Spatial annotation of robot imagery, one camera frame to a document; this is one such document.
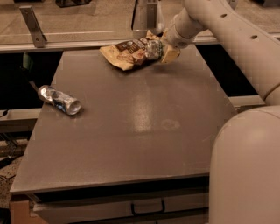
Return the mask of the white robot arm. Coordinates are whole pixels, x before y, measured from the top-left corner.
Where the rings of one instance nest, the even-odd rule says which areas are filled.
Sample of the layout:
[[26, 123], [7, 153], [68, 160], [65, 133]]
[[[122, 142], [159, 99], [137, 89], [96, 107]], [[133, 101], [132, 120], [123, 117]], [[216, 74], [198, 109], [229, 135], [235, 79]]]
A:
[[280, 44], [234, 10], [233, 0], [182, 0], [164, 34], [184, 48], [209, 30], [234, 62], [203, 51], [227, 95], [251, 108], [217, 135], [211, 157], [209, 224], [280, 224]]

